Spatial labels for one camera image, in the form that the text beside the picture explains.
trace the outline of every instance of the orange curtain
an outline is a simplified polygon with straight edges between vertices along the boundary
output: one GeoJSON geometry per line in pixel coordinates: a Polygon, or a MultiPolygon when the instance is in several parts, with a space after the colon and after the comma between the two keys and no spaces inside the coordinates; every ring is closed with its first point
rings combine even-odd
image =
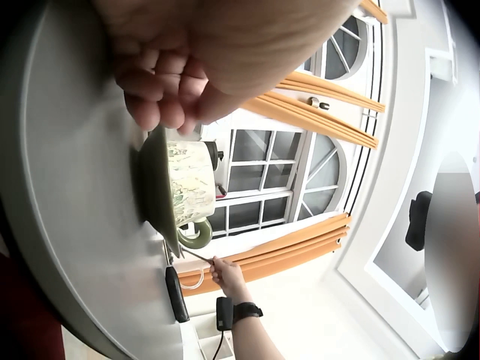
{"type": "Polygon", "coordinates": [[[360,3],[360,6],[372,14],[372,16],[382,24],[388,24],[387,13],[380,9],[380,6],[378,6],[373,0],[363,0],[360,3]]]}
{"type": "MultiPolygon", "coordinates": [[[[340,243],[337,240],[347,235],[347,224],[350,221],[348,214],[340,214],[227,259],[241,266],[245,281],[257,280],[338,249],[340,243]]],[[[204,276],[204,282],[197,289],[183,289],[183,295],[197,295],[219,289],[212,281],[208,269],[204,270],[204,276]]],[[[182,284],[192,286],[198,282],[200,275],[198,271],[189,271],[179,273],[179,279],[182,284]]]]}
{"type": "Polygon", "coordinates": [[[326,111],[269,91],[245,102],[242,108],[305,130],[376,149],[378,139],[326,111]]]}
{"type": "Polygon", "coordinates": [[[340,85],[334,84],[328,80],[321,79],[318,76],[294,71],[285,80],[282,80],[277,86],[278,89],[303,91],[317,95],[323,95],[345,101],[346,103],[358,105],[363,108],[377,112],[385,112],[385,105],[357,94],[340,85]]]}

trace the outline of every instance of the window pane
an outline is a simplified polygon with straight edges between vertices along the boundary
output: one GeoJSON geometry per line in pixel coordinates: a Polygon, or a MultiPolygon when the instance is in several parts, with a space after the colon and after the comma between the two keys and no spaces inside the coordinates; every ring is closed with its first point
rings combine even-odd
{"type": "Polygon", "coordinates": [[[232,161],[266,160],[271,131],[237,130],[232,161]]]}
{"type": "Polygon", "coordinates": [[[307,189],[337,185],[339,172],[340,160],[338,159],[338,154],[334,154],[324,167],[307,183],[307,189]]]}
{"type": "Polygon", "coordinates": [[[325,79],[333,80],[345,75],[347,70],[338,56],[332,40],[327,41],[327,61],[325,66],[325,79]]]}
{"type": "Polygon", "coordinates": [[[302,206],[300,207],[298,220],[307,219],[309,217],[312,217],[312,216],[310,215],[310,213],[307,211],[307,209],[305,209],[305,207],[302,204],[302,206]]]}
{"type": "Polygon", "coordinates": [[[232,166],[228,191],[233,192],[260,189],[263,172],[263,165],[232,166]]]}
{"type": "Polygon", "coordinates": [[[213,215],[207,217],[212,225],[213,231],[222,231],[225,230],[225,208],[218,207],[215,209],[213,215]]]}
{"type": "Polygon", "coordinates": [[[335,145],[328,136],[317,134],[315,138],[315,147],[313,148],[310,173],[321,164],[322,160],[324,160],[333,149],[335,149],[335,145]]]}
{"type": "Polygon", "coordinates": [[[262,219],[262,222],[282,219],[285,215],[287,199],[288,197],[285,196],[278,199],[265,200],[264,217],[262,219]]]}
{"type": "Polygon", "coordinates": [[[292,171],[292,164],[269,165],[265,178],[265,189],[284,187],[292,171]]]}
{"type": "Polygon", "coordinates": [[[348,67],[352,68],[359,51],[359,41],[342,30],[337,30],[333,37],[342,50],[342,54],[347,61],[348,67]]]}
{"type": "Polygon", "coordinates": [[[303,64],[303,69],[306,71],[311,71],[310,69],[312,68],[312,58],[307,59],[305,63],[303,64]]]}
{"type": "Polygon", "coordinates": [[[359,26],[357,24],[357,18],[355,16],[349,17],[348,20],[343,23],[343,27],[350,30],[355,35],[359,34],[359,26]]]}
{"type": "Polygon", "coordinates": [[[228,236],[235,236],[235,235],[243,234],[244,232],[250,232],[250,231],[255,231],[255,230],[258,230],[258,228],[253,228],[253,229],[248,229],[248,230],[243,230],[243,231],[231,232],[228,236]]]}
{"type": "Polygon", "coordinates": [[[299,147],[300,132],[278,131],[273,145],[273,160],[293,160],[299,147]]]}
{"type": "Polygon", "coordinates": [[[310,192],[303,196],[303,201],[314,215],[318,215],[325,211],[334,193],[335,189],[310,192]]]}
{"type": "Polygon", "coordinates": [[[238,204],[230,206],[230,229],[258,224],[260,221],[260,202],[238,204]]]}

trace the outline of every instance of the black handle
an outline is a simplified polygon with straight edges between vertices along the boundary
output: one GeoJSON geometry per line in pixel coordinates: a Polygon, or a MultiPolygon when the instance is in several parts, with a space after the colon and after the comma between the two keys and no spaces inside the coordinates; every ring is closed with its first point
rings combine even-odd
{"type": "Polygon", "coordinates": [[[188,316],[185,300],[181,293],[179,277],[173,266],[167,266],[165,270],[165,282],[167,283],[168,296],[170,297],[175,320],[179,323],[189,321],[190,317],[188,316]]]}

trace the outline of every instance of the power adapter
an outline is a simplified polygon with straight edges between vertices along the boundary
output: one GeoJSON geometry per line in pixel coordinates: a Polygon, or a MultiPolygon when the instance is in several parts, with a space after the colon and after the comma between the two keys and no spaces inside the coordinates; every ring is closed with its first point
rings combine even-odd
{"type": "Polygon", "coordinates": [[[233,325],[233,301],[231,298],[216,299],[216,329],[231,330],[233,325]]]}

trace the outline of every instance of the wrist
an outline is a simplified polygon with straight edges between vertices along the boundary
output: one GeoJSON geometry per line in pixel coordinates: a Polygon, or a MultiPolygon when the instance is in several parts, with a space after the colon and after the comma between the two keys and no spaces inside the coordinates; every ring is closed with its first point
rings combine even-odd
{"type": "Polygon", "coordinates": [[[242,287],[232,296],[233,305],[238,305],[243,302],[253,302],[253,298],[246,287],[242,287]]]}

